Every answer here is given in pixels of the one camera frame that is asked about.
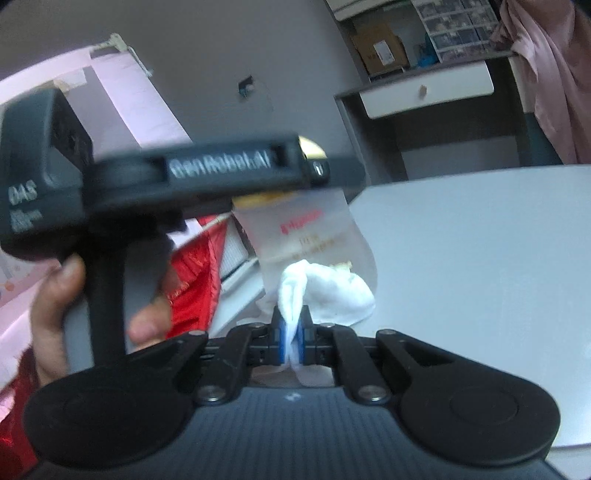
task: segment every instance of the transparent plastic bag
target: transparent plastic bag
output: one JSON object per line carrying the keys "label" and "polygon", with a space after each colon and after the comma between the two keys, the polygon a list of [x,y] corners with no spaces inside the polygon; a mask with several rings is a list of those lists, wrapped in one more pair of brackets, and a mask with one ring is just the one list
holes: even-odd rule
{"label": "transparent plastic bag", "polygon": [[277,289],[290,264],[350,263],[372,292],[377,285],[374,255],[350,214],[342,190],[287,195],[266,205],[236,209],[261,265],[265,291]]}

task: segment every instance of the white drawer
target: white drawer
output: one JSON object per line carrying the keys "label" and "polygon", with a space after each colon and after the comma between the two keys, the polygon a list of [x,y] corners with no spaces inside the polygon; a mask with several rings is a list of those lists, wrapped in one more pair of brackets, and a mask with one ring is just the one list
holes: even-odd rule
{"label": "white drawer", "polygon": [[485,61],[458,65],[361,92],[368,117],[379,118],[495,91]]}

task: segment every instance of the metal bolt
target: metal bolt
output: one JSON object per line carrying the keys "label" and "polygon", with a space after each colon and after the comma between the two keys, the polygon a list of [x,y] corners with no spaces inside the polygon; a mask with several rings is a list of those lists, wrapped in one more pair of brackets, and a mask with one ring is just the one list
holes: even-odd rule
{"label": "metal bolt", "polygon": [[223,399],[226,396],[226,391],[217,385],[205,385],[197,392],[199,400],[206,402],[215,402]]}
{"label": "metal bolt", "polygon": [[365,385],[359,389],[357,394],[367,401],[380,401],[386,398],[388,392],[385,388],[377,385]]}
{"label": "metal bolt", "polygon": [[319,177],[324,176],[324,167],[322,166],[322,163],[315,161],[312,162],[312,166],[314,167],[314,170],[316,171]]}

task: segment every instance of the gray table surface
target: gray table surface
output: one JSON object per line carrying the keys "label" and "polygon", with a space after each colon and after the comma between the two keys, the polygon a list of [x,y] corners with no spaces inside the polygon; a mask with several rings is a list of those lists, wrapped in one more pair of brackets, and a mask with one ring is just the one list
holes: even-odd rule
{"label": "gray table surface", "polygon": [[366,189],[351,211],[384,327],[527,378],[556,399],[554,446],[591,443],[591,166]]}

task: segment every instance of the human hand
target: human hand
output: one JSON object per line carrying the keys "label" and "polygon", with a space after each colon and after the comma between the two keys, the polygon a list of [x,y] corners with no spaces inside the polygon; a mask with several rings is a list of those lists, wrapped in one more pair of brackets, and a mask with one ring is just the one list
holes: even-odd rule
{"label": "human hand", "polygon": [[[46,278],[31,306],[33,352],[42,387],[68,373],[64,314],[82,292],[85,274],[82,259],[78,255],[72,255],[60,269]],[[178,277],[172,267],[166,272],[160,286],[161,293],[129,323],[127,334],[138,345],[138,349],[161,342],[172,327],[170,303],[162,293],[172,291],[178,286]]]}

